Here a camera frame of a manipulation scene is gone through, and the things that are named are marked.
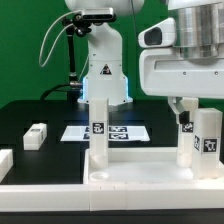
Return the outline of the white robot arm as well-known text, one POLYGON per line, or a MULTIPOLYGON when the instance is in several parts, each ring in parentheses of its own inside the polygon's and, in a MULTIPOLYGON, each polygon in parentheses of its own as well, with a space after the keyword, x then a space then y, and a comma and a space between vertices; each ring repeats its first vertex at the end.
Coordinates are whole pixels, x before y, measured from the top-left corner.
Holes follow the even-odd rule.
MULTIPOLYGON (((88 37, 89 71, 81 101, 102 95, 113 106, 129 100, 122 72, 122 37, 109 24, 135 14, 145 0, 65 0, 78 36, 88 37)), ((224 0, 165 0, 169 17, 137 42, 142 90, 166 96, 177 122, 194 119, 199 98, 224 99, 224 0)))

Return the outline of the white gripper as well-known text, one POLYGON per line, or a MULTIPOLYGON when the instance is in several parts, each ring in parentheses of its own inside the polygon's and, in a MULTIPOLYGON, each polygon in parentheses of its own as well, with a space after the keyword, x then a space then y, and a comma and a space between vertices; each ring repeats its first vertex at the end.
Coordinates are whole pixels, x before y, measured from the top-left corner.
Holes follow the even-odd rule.
POLYGON ((224 44, 216 57, 184 59, 173 44, 175 20, 168 18, 138 35, 141 89, 146 95, 167 96, 176 123, 189 122, 182 97, 224 99, 224 44))

